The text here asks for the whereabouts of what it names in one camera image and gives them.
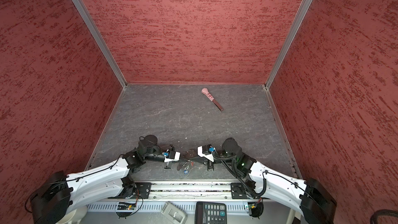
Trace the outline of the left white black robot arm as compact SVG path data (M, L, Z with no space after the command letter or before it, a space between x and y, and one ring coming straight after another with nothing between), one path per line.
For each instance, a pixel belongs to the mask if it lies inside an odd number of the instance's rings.
M149 190L134 181L133 173L146 161L169 164L179 159L180 152L173 145L162 150L156 136L141 137L137 148L113 162L79 173L51 174L28 199L29 212L36 224L55 224L72 211L102 199L145 199Z

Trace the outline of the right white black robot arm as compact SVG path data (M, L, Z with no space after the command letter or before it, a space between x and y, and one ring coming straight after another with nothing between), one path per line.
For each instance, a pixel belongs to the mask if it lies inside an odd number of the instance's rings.
M248 206L254 218L262 215L263 200L270 199L300 213L308 224L334 222L337 202L319 181L289 177L272 170L245 154L233 138L223 142L221 151L211 145L198 147L191 160L209 169L222 164L242 185L243 193L256 200Z

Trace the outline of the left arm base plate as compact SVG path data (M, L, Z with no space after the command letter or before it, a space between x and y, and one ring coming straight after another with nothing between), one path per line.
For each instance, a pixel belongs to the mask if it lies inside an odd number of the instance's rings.
M119 197L122 199L138 199L139 197L143 199L148 199L151 191L152 183L138 182L130 184L122 190Z

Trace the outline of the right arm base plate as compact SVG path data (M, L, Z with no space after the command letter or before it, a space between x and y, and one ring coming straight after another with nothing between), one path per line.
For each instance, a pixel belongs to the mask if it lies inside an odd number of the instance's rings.
M261 191L258 193L265 193L267 188L267 184L265 184L265 188L261 186ZM251 194L247 188L242 183L231 183L231 196L232 199L247 199L247 200L259 200L260 197L263 197L264 194L260 195L253 195Z

